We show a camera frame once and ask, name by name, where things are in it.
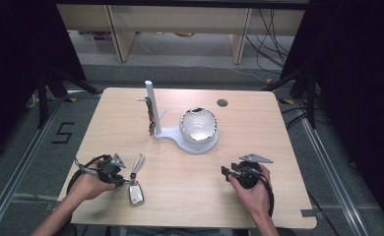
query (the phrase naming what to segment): white stand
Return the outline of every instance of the white stand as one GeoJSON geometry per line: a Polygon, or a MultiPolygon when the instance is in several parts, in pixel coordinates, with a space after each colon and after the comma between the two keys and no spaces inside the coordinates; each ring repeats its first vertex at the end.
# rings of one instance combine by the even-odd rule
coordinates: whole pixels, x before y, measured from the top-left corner
{"type": "Polygon", "coordinates": [[[176,144],[183,149],[184,151],[190,153],[190,154],[203,154],[210,149],[212,149],[217,141],[219,134],[216,132],[214,136],[204,144],[192,144],[187,142],[185,139],[183,139],[182,134],[180,133],[179,126],[174,126],[171,128],[161,127],[160,126],[160,119],[158,114],[158,108],[156,104],[155,99],[155,93],[153,91],[153,83],[151,81],[146,81],[146,89],[149,99],[152,102],[153,105],[153,115],[155,118],[155,134],[154,138],[157,140],[173,140],[176,142],[176,144]]]}

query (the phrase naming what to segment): wooden table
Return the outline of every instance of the wooden table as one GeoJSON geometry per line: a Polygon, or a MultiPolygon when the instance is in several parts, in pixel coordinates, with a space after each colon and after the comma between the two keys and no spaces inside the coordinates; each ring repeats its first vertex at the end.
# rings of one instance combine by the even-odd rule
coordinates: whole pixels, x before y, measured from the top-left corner
{"type": "MultiPolygon", "coordinates": [[[[275,96],[267,91],[155,89],[163,127],[176,126],[181,115],[196,106],[211,110],[218,122],[219,140],[209,152],[193,155],[175,142],[149,137],[145,88],[108,88],[104,91],[77,157],[87,163],[101,154],[118,152],[129,178],[134,159],[146,159],[137,180],[145,203],[131,206],[128,185],[85,201],[74,212],[78,224],[126,226],[253,228],[221,166],[230,168],[238,157],[257,153],[274,160],[271,170],[275,194],[273,219],[277,226],[313,228],[315,217],[302,217],[312,209],[275,96]],[[219,99],[228,102],[217,105],[219,99]]],[[[73,165],[59,200],[65,196],[73,165]]]]}

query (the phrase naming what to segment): wrist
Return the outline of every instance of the wrist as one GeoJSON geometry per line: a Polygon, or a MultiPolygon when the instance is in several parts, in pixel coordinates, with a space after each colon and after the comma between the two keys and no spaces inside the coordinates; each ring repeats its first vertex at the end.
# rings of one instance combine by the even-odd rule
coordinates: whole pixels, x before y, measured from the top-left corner
{"type": "Polygon", "coordinates": [[[250,214],[260,235],[277,236],[278,231],[272,217],[267,212],[254,212],[250,214]]]}
{"type": "Polygon", "coordinates": [[[68,208],[76,209],[84,200],[85,199],[77,193],[71,192],[62,200],[62,204],[66,205],[68,208]]]}

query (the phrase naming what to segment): person's arm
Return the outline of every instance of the person's arm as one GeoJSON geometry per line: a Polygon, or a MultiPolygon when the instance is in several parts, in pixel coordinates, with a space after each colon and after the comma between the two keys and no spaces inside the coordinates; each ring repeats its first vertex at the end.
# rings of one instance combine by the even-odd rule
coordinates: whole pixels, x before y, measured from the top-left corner
{"type": "MultiPolygon", "coordinates": [[[[270,171],[260,165],[262,173],[270,183],[270,171]]],[[[269,215],[269,196],[265,186],[259,181],[252,189],[244,189],[231,175],[228,175],[229,183],[237,192],[244,208],[250,214],[261,236],[279,235],[275,224],[269,215]]]]}
{"type": "MultiPolygon", "coordinates": [[[[89,166],[97,169],[98,161],[89,166]]],[[[114,184],[100,181],[96,175],[81,174],[75,181],[69,194],[61,201],[57,208],[38,226],[32,236],[54,235],[70,218],[73,211],[84,201],[91,200],[105,191],[115,189],[114,184]]]]}

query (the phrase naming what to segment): black controller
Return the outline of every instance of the black controller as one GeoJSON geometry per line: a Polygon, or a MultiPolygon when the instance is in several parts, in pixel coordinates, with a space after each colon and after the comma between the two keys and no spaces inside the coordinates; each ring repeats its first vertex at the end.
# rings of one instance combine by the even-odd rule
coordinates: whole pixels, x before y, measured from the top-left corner
{"type": "Polygon", "coordinates": [[[72,179],[67,186],[67,193],[69,193],[75,181],[81,176],[82,173],[91,173],[96,174],[98,178],[105,183],[115,184],[115,188],[122,186],[125,182],[129,181],[125,179],[118,172],[121,171],[121,168],[115,166],[111,163],[112,157],[109,154],[100,155],[95,157],[87,164],[77,164],[79,166],[79,170],[72,176],[72,179]],[[90,169],[89,166],[95,161],[102,159],[102,163],[99,164],[97,169],[90,169]]]}
{"type": "Polygon", "coordinates": [[[238,165],[235,163],[231,164],[231,169],[234,171],[229,171],[229,169],[224,166],[221,167],[221,173],[225,176],[225,179],[228,181],[228,175],[231,174],[244,189],[253,188],[260,179],[260,174],[262,169],[257,162],[248,162],[241,161],[238,165]]]}
{"type": "Polygon", "coordinates": [[[266,177],[263,176],[262,169],[260,168],[259,163],[241,161],[239,164],[232,163],[231,169],[232,171],[230,171],[224,166],[221,167],[221,173],[225,176],[227,182],[229,182],[228,175],[231,175],[240,183],[240,185],[244,189],[252,189],[254,186],[256,186],[259,180],[263,183],[266,190],[268,191],[269,215],[272,216],[273,208],[275,205],[275,197],[273,195],[270,183],[268,182],[266,177]]]}

